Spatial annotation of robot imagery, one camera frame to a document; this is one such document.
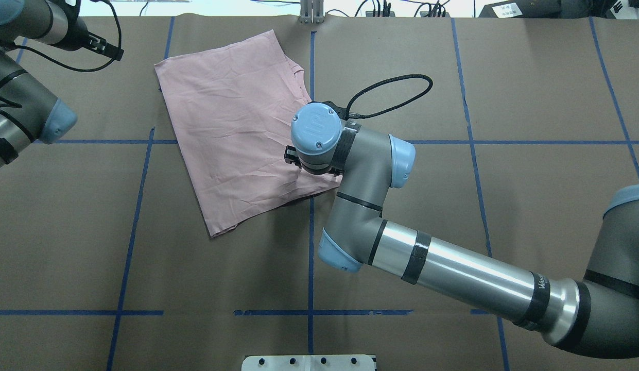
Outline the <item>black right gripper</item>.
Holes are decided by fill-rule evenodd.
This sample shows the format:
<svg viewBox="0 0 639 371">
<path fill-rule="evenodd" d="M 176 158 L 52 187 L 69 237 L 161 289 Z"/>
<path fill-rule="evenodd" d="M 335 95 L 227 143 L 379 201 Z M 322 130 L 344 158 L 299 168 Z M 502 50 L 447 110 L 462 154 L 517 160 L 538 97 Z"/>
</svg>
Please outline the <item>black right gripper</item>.
<svg viewBox="0 0 639 371">
<path fill-rule="evenodd" d="M 298 168 L 305 169 L 312 175 L 331 174 L 340 176 L 344 173 L 346 158 L 343 155 L 298 155 L 294 146 L 286 146 L 284 161 Z"/>
</svg>

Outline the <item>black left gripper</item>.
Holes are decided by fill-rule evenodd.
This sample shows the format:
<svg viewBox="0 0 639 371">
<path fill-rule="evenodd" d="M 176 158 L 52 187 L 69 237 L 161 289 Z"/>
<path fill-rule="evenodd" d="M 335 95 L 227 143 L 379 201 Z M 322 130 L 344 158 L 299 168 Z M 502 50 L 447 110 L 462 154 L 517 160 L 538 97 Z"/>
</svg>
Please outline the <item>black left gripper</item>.
<svg viewBox="0 0 639 371">
<path fill-rule="evenodd" d="M 105 38 L 88 31 L 84 19 L 67 19 L 67 22 L 67 51 L 72 52 L 84 48 L 114 61 L 122 60 L 124 50 L 121 47 L 121 36 L 118 40 L 119 45 L 113 45 Z"/>
</svg>

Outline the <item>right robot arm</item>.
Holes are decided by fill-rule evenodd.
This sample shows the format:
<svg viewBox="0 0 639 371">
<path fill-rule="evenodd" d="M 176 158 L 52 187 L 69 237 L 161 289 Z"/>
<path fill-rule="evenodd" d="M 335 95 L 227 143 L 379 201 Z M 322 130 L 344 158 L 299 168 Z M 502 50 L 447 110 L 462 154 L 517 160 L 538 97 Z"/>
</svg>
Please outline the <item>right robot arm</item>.
<svg viewBox="0 0 639 371">
<path fill-rule="evenodd" d="M 315 175 L 342 178 L 318 244 L 319 258 L 343 272 L 364 265 L 388 272 L 454 300 L 473 305 L 560 350 L 597 359 L 639 358 L 639 184 L 615 192 L 602 214 L 583 278 L 550 279 L 494 255 L 482 185 L 500 200 L 499 221 L 512 225 L 519 193 L 511 186 L 529 175 L 534 186 L 550 185 L 547 199 L 571 213 L 578 198 L 560 196 L 561 186 L 586 190 L 614 179 L 616 165 L 630 174 L 619 145 L 482 143 L 464 149 L 474 179 L 485 245 L 482 253 L 458 246 L 444 234 L 429 234 L 388 220 L 388 190 L 403 188 L 418 161 L 415 146 L 391 134 L 362 127 L 362 116 L 330 103 L 310 103 L 291 119 L 292 145 L 285 160 Z"/>
</svg>

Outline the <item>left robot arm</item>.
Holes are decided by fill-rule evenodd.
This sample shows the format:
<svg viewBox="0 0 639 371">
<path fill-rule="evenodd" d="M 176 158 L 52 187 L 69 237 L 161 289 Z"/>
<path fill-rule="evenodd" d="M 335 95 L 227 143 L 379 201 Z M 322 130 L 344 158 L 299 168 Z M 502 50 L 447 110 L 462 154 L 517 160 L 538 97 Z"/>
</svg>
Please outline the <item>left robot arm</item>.
<svg viewBox="0 0 639 371">
<path fill-rule="evenodd" d="M 62 99 L 8 56 L 26 49 L 15 42 L 17 38 L 70 52 L 87 49 L 108 57 L 108 63 L 123 57 L 122 41 L 112 45 L 89 31 L 80 11 L 79 1 L 0 1 L 0 168 L 34 141 L 58 141 L 78 119 Z"/>
</svg>

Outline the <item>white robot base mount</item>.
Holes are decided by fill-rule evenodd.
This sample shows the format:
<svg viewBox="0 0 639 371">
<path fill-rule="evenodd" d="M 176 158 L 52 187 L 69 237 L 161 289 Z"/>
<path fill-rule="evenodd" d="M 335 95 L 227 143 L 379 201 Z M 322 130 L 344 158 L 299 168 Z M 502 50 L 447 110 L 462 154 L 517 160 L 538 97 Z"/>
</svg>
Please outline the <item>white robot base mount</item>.
<svg viewBox="0 0 639 371">
<path fill-rule="evenodd" d="M 241 370 L 378 370 L 376 356 L 338 355 L 268 355 L 248 356 Z"/>
</svg>

